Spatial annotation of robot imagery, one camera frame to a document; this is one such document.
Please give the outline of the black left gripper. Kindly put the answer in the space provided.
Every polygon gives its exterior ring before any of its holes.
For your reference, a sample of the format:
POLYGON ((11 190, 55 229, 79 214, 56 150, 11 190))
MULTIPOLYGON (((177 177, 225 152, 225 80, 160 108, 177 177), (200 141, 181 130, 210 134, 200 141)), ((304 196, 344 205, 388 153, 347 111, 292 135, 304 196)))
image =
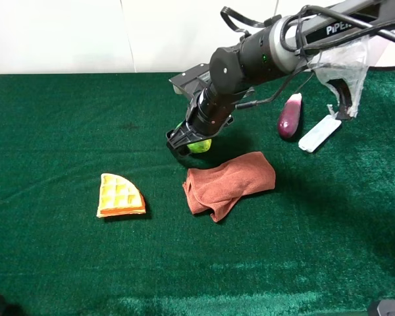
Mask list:
POLYGON ((221 130, 234 122, 231 112, 193 112, 179 126, 167 132, 167 147, 176 159, 192 154, 188 145, 217 136, 221 130))

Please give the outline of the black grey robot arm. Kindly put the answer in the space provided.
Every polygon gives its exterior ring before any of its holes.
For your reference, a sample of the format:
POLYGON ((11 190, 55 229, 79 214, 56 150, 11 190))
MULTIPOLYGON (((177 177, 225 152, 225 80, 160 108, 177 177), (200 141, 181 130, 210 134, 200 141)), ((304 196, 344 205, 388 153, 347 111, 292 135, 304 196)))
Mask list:
POLYGON ((283 78, 291 81, 310 70, 336 96, 336 117, 356 116, 367 71, 369 40, 395 43, 395 1, 343 1, 333 6, 306 5, 292 16, 264 22, 225 7, 221 16, 241 33, 233 46, 220 47, 208 63, 171 78, 176 93, 189 102, 185 119, 167 132, 168 148, 180 155, 214 138, 232 123, 232 112, 260 105, 248 101, 254 88, 283 78))

